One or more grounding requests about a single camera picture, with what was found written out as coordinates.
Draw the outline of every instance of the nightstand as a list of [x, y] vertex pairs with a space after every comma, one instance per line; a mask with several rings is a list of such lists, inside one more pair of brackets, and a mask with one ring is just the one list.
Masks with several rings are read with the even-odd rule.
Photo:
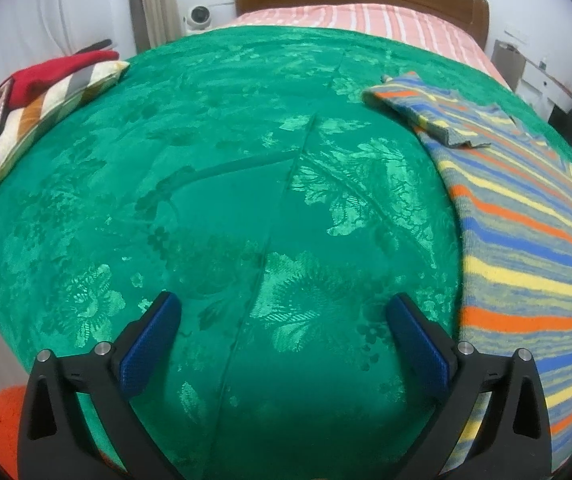
[[495, 41], [492, 63], [512, 91], [527, 102], [544, 121], [548, 121], [555, 105], [564, 113], [572, 110], [570, 91], [513, 45]]

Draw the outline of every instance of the pillow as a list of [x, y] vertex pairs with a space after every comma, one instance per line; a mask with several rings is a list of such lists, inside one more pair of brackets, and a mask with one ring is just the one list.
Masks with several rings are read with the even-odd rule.
[[89, 65], [55, 83], [26, 108], [12, 110], [0, 134], [0, 182], [36, 140], [114, 86], [129, 66], [118, 60]]

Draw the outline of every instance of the blue gripper pad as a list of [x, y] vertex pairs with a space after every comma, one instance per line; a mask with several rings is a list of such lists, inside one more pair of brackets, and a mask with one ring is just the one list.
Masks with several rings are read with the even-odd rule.
[[456, 357], [444, 345], [448, 347], [452, 339], [437, 323], [430, 322], [406, 294], [397, 294], [390, 300], [386, 319], [403, 357], [415, 370], [426, 393], [438, 400], [446, 399], [456, 371]]
[[171, 292], [162, 292], [141, 319], [129, 323], [115, 341], [116, 376], [127, 399], [146, 388], [155, 365], [173, 346], [180, 319], [179, 299]]

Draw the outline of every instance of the blue textured pad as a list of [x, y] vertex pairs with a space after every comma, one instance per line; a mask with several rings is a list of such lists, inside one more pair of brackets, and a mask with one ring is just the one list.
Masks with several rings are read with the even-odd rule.
[[180, 319], [181, 304], [170, 294], [120, 363], [120, 388], [127, 399], [146, 388], [155, 365], [173, 345]]
[[399, 296], [386, 307], [386, 319], [403, 353], [426, 392], [442, 400], [448, 397], [448, 363]]

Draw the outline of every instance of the blue object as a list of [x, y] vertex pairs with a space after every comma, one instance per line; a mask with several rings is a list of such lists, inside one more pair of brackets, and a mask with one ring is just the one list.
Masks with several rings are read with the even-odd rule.
[[448, 361], [421, 327], [410, 307], [414, 307], [419, 315], [423, 314], [414, 303], [409, 305], [412, 300], [404, 296], [397, 294], [388, 303], [388, 325], [403, 357], [412, 365], [426, 392], [438, 400], [444, 400], [448, 397], [453, 370], [450, 370]]
[[127, 399], [146, 388], [155, 365], [171, 349], [180, 320], [181, 303], [172, 293], [160, 294], [142, 316], [140, 322], [146, 324], [119, 364], [120, 389]]

